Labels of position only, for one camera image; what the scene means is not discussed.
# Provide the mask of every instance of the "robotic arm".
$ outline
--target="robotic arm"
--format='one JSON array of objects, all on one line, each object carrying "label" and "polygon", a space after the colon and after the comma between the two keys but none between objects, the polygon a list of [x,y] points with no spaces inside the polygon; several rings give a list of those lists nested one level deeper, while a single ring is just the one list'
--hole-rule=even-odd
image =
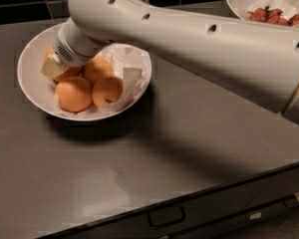
[{"label": "robotic arm", "polygon": [[54,50],[77,67],[111,43],[133,45],[299,123],[299,29],[148,1],[69,0]]}]

